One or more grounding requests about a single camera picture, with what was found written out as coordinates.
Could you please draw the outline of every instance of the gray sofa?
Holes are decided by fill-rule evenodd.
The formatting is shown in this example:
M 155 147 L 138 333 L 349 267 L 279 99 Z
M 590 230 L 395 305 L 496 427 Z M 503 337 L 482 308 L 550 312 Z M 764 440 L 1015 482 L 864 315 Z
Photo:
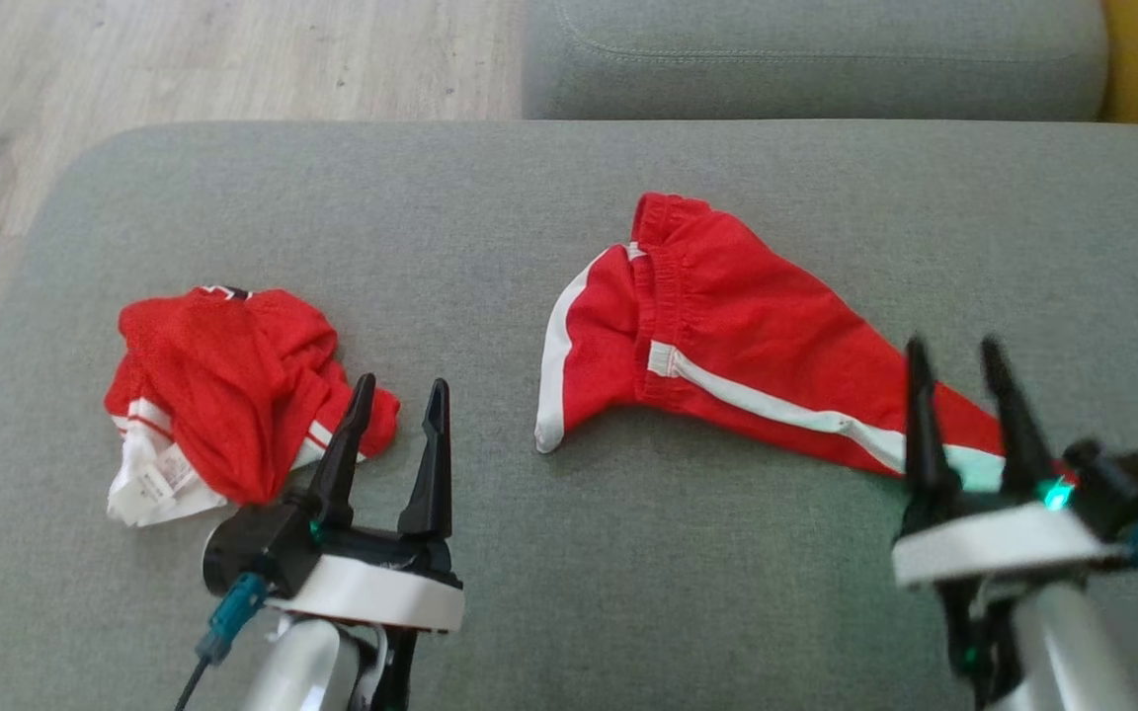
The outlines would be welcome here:
M 222 513 L 126 530 L 100 398 L 117 311 L 290 288 L 407 404 L 363 465 L 391 526 L 430 380 L 454 396 L 464 629 L 412 708 L 966 708 L 940 609 L 891 584 L 899 482 L 645 410 L 533 443 L 543 328 L 644 190 L 709 199 L 986 404 L 1006 339 L 1053 443 L 1138 445 L 1138 127 L 957 122 L 195 124 L 94 148 L 0 312 L 0 708 L 170 708 Z M 1091 594 L 1138 689 L 1138 576 Z M 267 620 L 206 676 L 231 708 Z
M 1098 0 L 531 0 L 531 118 L 1091 121 Z

